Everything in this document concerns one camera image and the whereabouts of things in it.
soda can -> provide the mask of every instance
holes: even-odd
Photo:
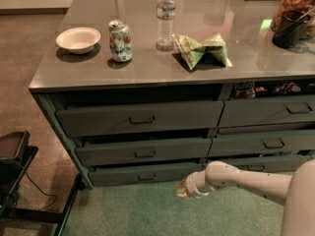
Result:
[[[125,62],[132,58],[130,30],[122,21],[109,23],[109,48],[115,61]]]

glass jar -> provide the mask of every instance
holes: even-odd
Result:
[[[276,12],[271,29],[275,30],[282,19],[282,13],[284,11],[295,10],[303,13],[307,13],[315,6],[315,0],[281,0],[281,5]],[[306,30],[302,34],[302,39],[311,38],[315,35],[315,11],[309,14],[311,16],[311,22],[308,24]]]

crumpled bag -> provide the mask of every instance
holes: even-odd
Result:
[[[173,37],[180,50],[182,58],[186,61],[190,70],[195,68],[206,53],[211,53],[213,57],[224,64],[225,67],[232,66],[227,58],[225,42],[220,33],[216,33],[202,42],[198,42],[186,35],[174,34]]]

black cable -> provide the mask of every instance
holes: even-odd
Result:
[[[29,216],[30,214],[33,214],[33,213],[36,213],[36,212],[41,211],[41,210],[43,210],[43,209],[46,209],[46,208],[48,208],[48,207],[51,207],[51,206],[53,206],[53,205],[56,203],[56,201],[57,201],[57,195],[55,195],[55,194],[46,194],[45,192],[43,192],[43,191],[39,188],[39,186],[38,186],[38,185],[34,182],[34,180],[29,176],[28,172],[26,172],[26,175],[27,175],[27,177],[29,178],[29,180],[37,187],[37,189],[38,189],[40,192],[42,192],[42,193],[43,193],[44,195],[46,195],[47,197],[54,197],[54,201],[53,201],[51,204],[47,205],[47,206],[44,206],[44,207],[42,207],[42,208],[40,208],[40,209],[36,209],[36,210],[34,210],[34,211],[31,211],[31,212],[29,212],[29,213],[27,213],[27,214],[24,214],[23,216],[20,216],[20,217],[14,218],[14,219],[10,219],[10,220],[7,220],[7,221],[2,221],[2,222],[0,222],[0,224],[3,224],[3,223],[10,223],[10,222],[14,222],[14,221],[20,220],[20,219],[22,219],[22,218],[25,218],[25,217]]]

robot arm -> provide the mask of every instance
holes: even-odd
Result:
[[[182,191],[188,197],[198,199],[211,191],[239,187],[283,206],[290,180],[289,175],[242,171],[232,165],[213,161],[204,171],[189,175]]]

